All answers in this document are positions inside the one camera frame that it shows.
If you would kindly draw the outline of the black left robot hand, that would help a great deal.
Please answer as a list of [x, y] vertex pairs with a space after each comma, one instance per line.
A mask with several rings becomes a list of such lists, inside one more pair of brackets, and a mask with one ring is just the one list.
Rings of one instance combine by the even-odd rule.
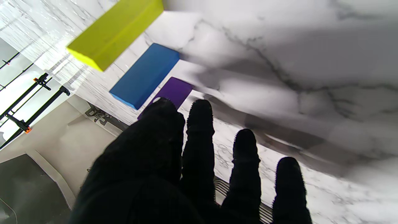
[[94, 161], [70, 224], [260, 224], [260, 157], [250, 129], [235, 136], [230, 187], [215, 201], [213, 111], [188, 120], [159, 97]]

